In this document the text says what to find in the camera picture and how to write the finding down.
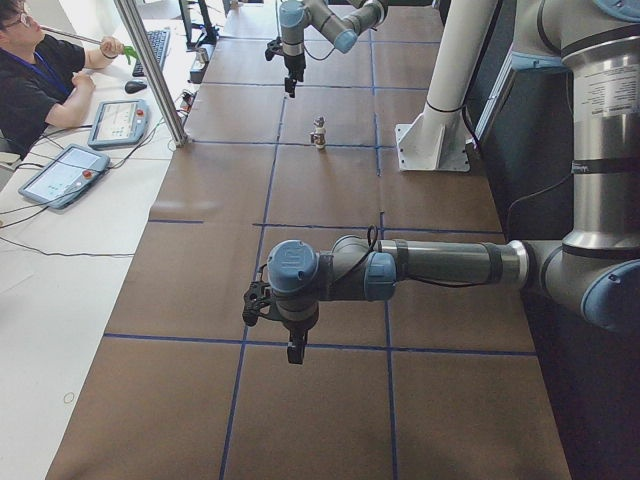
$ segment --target black shirt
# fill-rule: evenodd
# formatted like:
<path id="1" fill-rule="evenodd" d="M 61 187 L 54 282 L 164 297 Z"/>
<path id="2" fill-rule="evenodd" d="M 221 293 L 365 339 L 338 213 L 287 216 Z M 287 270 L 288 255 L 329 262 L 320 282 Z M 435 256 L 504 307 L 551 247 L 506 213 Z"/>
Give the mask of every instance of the black shirt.
<path id="1" fill-rule="evenodd" d="M 36 52 L 46 62 L 36 60 L 40 75 L 0 49 L 0 130 L 10 148 L 20 156 L 47 128 L 45 118 L 56 103 L 64 103 L 74 86 L 73 74 L 84 67 L 84 49 L 45 35 Z M 51 79 L 49 68 L 67 92 Z"/>

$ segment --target green object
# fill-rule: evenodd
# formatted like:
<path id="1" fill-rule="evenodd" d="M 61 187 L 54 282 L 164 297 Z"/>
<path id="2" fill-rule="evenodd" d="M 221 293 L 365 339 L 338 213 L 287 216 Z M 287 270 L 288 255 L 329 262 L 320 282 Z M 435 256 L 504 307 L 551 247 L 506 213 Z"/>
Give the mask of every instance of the green object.
<path id="1" fill-rule="evenodd" d="M 124 50 L 122 51 L 122 53 L 124 55 L 126 55 L 127 63 L 129 65 L 131 65 L 131 59 L 132 58 L 135 58 L 136 60 L 138 59 L 138 52 L 136 52 L 135 49 L 131 45 L 125 46 Z"/>

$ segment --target sticker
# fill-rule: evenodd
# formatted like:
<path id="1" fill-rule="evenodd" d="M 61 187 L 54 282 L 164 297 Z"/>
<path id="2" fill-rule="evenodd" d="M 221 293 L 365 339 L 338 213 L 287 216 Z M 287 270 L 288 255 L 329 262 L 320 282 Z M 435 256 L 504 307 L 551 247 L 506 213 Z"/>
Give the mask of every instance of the sticker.
<path id="1" fill-rule="evenodd" d="M 640 65 L 576 77 L 574 85 L 576 122 L 640 113 Z"/>

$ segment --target blue joint cap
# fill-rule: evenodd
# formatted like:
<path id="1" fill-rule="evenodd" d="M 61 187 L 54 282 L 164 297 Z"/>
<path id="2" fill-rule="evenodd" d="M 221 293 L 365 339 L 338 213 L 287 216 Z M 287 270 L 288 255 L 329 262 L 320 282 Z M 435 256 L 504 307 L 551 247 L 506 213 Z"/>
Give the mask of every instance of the blue joint cap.
<path id="1" fill-rule="evenodd" d="M 302 23 L 304 19 L 304 5 L 298 0 L 287 0 L 280 4 L 280 25 L 284 28 L 293 28 Z"/>
<path id="2" fill-rule="evenodd" d="M 589 323 L 612 332 L 640 334 L 640 260 L 623 263 L 591 284 L 582 298 Z"/>
<path id="3" fill-rule="evenodd" d="M 531 53 L 512 52 L 511 68 L 515 71 L 540 70 L 546 73 L 566 72 L 568 68 L 562 64 L 560 57 L 533 55 Z"/>
<path id="4" fill-rule="evenodd" d="M 292 294 L 313 281 L 318 271 L 318 255 L 300 240 L 286 240 L 273 247 L 267 266 L 275 293 Z"/>
<path id="5" fill-rule="evenodd" d="M 372 252 L 367 258 L 364 273 L 364 297 L 375 300 L 389 300 L 396 290 L 396 262 L 390 253 Z"/>
<path id="6" fill-rule="evenodd" d="M 340 52 L 347 53 L 358 41 L 358 35 L 353 30 L 340 32 L 333 42 L 333 46 Z"/>
<path id="7" fill-rule="evenodd" d="M 640 23 L 640 0 L 593 0 L 593 3 L 614 18 Z"/>

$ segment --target person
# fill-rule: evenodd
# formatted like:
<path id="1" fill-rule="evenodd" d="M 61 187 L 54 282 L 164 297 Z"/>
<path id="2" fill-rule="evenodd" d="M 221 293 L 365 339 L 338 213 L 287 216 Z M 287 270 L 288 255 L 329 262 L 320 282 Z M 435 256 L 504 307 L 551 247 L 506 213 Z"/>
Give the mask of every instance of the person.
<path id="1" fill-rule="evenodd" d="M 48 125 L 83 124 L 95 89 L 83 69 L 101 69 L 123 53 L 114 37 L 83 49 L 45 34 L 24 0 L 0 0 L 0 130 L 24 157 Z"/>

